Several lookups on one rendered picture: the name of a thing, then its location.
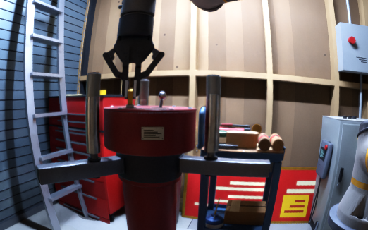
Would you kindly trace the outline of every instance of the control panel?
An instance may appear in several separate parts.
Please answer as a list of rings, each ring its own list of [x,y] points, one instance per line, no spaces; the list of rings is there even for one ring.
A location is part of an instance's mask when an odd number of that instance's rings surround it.
[[[332,150],[333,145],[327,140],[322,140],[317,164],[317,174],[321,179],[325,179],[329,172]]]
[[[336,26],[338,71],[368,73],[368,26],[339,23]]]

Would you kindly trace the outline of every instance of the emergency stop button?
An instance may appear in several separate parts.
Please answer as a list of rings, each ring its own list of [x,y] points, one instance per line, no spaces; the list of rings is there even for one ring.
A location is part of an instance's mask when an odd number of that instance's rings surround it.
[[[350,44],[355,44],[357,42],[357,40],[355,39],[355,37],[351,36],[351,37],[349,37],[348,42]]]

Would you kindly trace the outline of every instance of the silver ball knob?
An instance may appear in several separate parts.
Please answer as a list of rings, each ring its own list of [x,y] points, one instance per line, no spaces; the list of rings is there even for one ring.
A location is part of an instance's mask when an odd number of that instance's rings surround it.
[[[166,99],[166,93],[165,91],[160,91],[159,93],[159,99],[160,99],[160,108],[162,108],[162,105],[164,103],[164,100]]]

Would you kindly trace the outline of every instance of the label plate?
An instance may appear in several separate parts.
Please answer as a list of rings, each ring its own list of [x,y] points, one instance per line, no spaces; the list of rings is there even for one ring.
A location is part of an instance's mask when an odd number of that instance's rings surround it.
[[[142,127],[142,140],[164,140],[164,127]]]

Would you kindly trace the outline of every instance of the red machine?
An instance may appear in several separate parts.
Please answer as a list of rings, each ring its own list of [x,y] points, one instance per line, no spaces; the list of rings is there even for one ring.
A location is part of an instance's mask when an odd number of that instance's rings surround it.
[[[100,99],[100,111],[99,111],[99,141],[101,145],[100,157],[115,156],[116,153],[108,150],[104,147],[104,107],[122,106],[127,104],[127,100],[121,96],[101,96]],[[86,151],[86,137],[85,137],[85,96],[72,96],[67,97],[68,105],[68,122],[70,129],[70,139],[72,142],[74,152],[74,158],[87,159]],[[58,111],[59,98],[49,98],[49,111]],[[63,141],[63,129],[60,118],[50,118],[50,147],[51,151],[55,152],[65,148]],[[68,161],[66,155],[58,157],[53,162]],[[124,207],[123,197],[123,183],[119,179],[118,175],[101,176],[100,178],[89,178],[80,180],[82,184],[82,191],[84,193],[85,203],[90,214],[102,222],[110,224],[112,215],[117,210]],[[61,190],[63,187],[69,186],[72,182],[56,183],[56,190]],[[66,207],[71,206],[80,209],[80,202],[78,200],[77,193],[71,193],[59,200],[59,203]]]
[[[105,146],[125,162],[129,230],[176,229],[179,157],[195,146],[195,118],[188,107],[104,109]]]

